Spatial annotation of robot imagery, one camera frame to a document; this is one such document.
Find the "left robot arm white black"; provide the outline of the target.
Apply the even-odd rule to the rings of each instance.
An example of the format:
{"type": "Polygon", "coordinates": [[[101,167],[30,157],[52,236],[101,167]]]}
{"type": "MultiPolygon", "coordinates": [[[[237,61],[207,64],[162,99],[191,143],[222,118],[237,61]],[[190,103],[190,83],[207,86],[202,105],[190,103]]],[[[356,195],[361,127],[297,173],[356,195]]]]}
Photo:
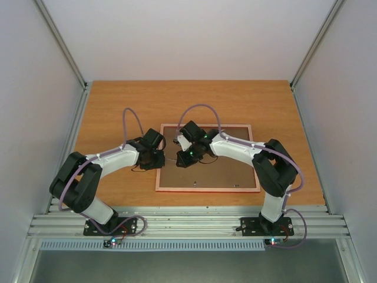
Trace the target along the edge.
{"type": "Polygon", "coordinates": [[[106,152],[83,155],[73,152],[59,169],[49,192],[59,200],[59,211],[73,211],[87,218],[102,235],[114,235],[128,219],[122,219],[110,206],[96,197],[100,180],[120,169],[139,167],[143,171],[165,165],[162,134],[149,129],[146,134],[125,141],[106,152]]]}

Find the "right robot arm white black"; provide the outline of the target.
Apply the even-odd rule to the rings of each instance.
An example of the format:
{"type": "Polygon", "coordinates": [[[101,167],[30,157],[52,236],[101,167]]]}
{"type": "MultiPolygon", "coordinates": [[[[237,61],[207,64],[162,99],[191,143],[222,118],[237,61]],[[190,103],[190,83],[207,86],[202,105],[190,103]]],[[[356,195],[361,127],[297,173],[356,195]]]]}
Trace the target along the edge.
{"type": "Polygon", "coordinates": [[[287,153],[282,144],[275,139],[267,143],[247,141],[233,137],[221,128],[205,131],[190,121],[176,131],[175,144],[180,145],[176,166],[187,168],[199,161],[204,155],[227,157],[251,166],[265,191],[264,203],[257,218],[262,235],[273,235],[282,230],[283,214],[287,199],[302,171],[287,153]]]}

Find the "red picture frame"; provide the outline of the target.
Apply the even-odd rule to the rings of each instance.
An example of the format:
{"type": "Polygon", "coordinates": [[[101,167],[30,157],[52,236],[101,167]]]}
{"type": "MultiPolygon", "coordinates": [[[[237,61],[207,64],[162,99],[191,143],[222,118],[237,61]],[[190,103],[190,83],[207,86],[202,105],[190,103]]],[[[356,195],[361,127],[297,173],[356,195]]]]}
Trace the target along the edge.
{"type": "MultiPolygon", "coordinates": [[[[160,133],[166,138],[165,158],[177,159],[180,146],[173,143],[175,124],[162,124],[160,133]]],[[[188,168],[167,161],[157,170],[157,192],[260,193],[261,187],[254,169],[228,157],[205,155],[201,163],[188,168]]]]}

